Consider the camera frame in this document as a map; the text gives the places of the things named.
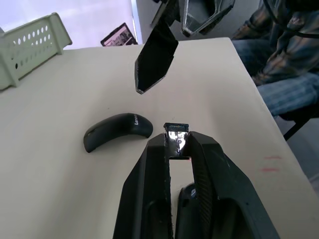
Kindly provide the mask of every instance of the black computer mouse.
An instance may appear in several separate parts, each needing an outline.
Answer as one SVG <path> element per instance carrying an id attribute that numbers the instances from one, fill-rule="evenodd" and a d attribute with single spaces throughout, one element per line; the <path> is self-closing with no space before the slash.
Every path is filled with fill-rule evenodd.
<path id="1" fill-rule="evenodd" d="M 137 114 L 119 114 L 90 127 L 84 135 L 85 150 L 90 153 L 102 144 L 120 136 L 138 134 L 146 138 L 153 132 L 152 123 Z"/>

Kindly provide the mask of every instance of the plaid shirt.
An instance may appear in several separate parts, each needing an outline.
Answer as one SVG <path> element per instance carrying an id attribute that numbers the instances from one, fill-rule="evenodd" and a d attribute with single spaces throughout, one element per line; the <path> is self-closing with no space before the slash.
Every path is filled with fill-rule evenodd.
<path id="1" fill-rule="evenodd" d="M 319 11 L 288 13 L 287 10 L 283 19 L 288 28 L 302 33 L 319 34 Z M 270 44 L 276 49 L 266 66 L 252 76 L 256 85 L 294 78 L 306 72 L 319 72 L 319 39 L 282 33 L 279 26 L 272 24 L 264 5 L 236 31 L 233 40 L 260 38 L 269 34 L 270 30 Z"/>

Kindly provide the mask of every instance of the white plastic basket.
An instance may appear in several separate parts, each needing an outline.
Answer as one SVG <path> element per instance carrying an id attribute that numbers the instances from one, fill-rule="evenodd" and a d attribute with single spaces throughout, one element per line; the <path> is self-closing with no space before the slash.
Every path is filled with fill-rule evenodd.
<path id="1" fill-rule="evenodd" d="M 0 90 L 17 87 L 20 78 L 71 44 L 57 13 L 0 33 Z"/>

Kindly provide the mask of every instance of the black cable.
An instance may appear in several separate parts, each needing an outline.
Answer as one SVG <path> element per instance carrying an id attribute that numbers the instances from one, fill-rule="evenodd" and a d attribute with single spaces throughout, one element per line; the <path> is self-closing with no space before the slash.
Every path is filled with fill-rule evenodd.
<path id="1" fill-rule="evenodd" d="M 300 37 L 304 37 L 304 38 L 316 38 L 316 39 L 319 39 L 319 34 L 307 34 L 307 33 L 301 33 L 299 31 L 295 31 L 295 30 L 292 30 L 292 29 L 289 29 L 287 28 L 285 25 L 283 25 L 282 23 L 280 23 L 278 21 L 278 19 L 275 17 L 269 3 L 268 3 L 268 0 L 263 0 L 264 1 L 264 5 L 267 9 L 267 11 L 269 12 L 269 15 L 271 17 L 271 19 L 274 21 L 274 23 L 278 24 L 279 27 L 284 30 L 284 31 L 287 31 L 287 32 L 291 32 L 293 33 L 294 35 L 296 36 L 300 36 Z"/>

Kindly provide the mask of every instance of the white table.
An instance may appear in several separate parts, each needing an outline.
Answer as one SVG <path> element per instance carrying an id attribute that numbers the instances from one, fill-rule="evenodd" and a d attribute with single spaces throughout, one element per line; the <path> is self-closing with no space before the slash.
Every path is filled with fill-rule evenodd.
<path id="1" fill-rule="evenodd" d="M 112 238 L 122 185 L 147 139 L 118 138 L 91 154 L 82 140 L 91 125 L 126 112 L 148 118 L 152 136 L 180 122 L 213 137 L 282 239 L 319 235 L 318 198 L 231 41 L 180 42 L 166 78 L 144 95 L 134 81 L 141 48 L 65 51 L 0 94 L 0 237 Z M 193 178 L 190 162 L 170 169 L 174 206 Z"/>

